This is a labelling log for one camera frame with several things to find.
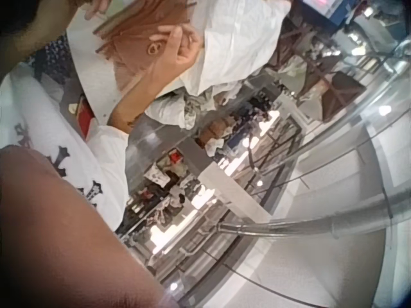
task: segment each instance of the white sleeve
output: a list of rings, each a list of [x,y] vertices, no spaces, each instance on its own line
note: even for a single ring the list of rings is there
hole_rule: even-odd
[[[113,195],[116,217],[107,222],[111,229],[117,229],[123,220],[128,200],[128,184],[125,173],[128,134],[111,126],[98,125],[93,119],[87,136],[87,145],[100,164],[101,171]]]

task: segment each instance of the white table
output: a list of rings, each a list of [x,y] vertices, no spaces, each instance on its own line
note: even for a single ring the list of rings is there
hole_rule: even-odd
[[[105,19],[99,15],[91,21],[86,21],[84,14],[84,10],[77,12],[67,29],[67,37],[74,66],[90,107],[99,123],[105,124],[120,101],[121,93],[117,89],[113,63],[96,54],[96,50],[101,47],[103,41],[94,35],[93,31]],[[159,96],[182,86],[181,80],[178,79],[168,85]]]

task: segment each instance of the white t-shirt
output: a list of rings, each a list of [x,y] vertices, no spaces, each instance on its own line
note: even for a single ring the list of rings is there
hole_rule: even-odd
[[[26,65],[18,65],[0,86],[0,148],[25,146],[45,155],[111,230],[120,225],[128,200],[127,144],[126,133],[96,121],[85,142]]]

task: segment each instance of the black cross print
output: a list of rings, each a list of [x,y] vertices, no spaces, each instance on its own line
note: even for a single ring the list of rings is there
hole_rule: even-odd
[[[101,189],[101,184],[96,181],[92,181],[92,187],[87,195],[84,194],[84,188],[78,188],[78,191],[87,199],[87,201],[92,202],[95,196],[102,194],[103,190]]]
[[[58,147],[58,155],[57,155],[55,162],[53,162],[51,157],[48,157],[48,160],[51,162],[54,169],[56,169],[58,175],[60,175],[62,178],[67,176],[67,173],[66,173],[66,169],[60,168],[60,165],[63,162],[63,160],[65,160],[67,157],[70,157],[70,154],[67,148],[63,148],[61,146]]]
[[[14,126],[14,130],[17,136],[21,137],[21,140],[19,141],[20,146],[30,149],[31,139],[28,134],[27,126],[26,125],[23,126],[21,123],[19,123],[16,126]]]

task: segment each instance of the fingernail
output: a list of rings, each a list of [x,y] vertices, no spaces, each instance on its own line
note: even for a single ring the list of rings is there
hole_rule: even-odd
[[[173,36],[174,36],[174,37],[179,37],[181,34],[182,34],[182,28],[181,28],[180,26],[177,26],[177,27],[174,29]]]

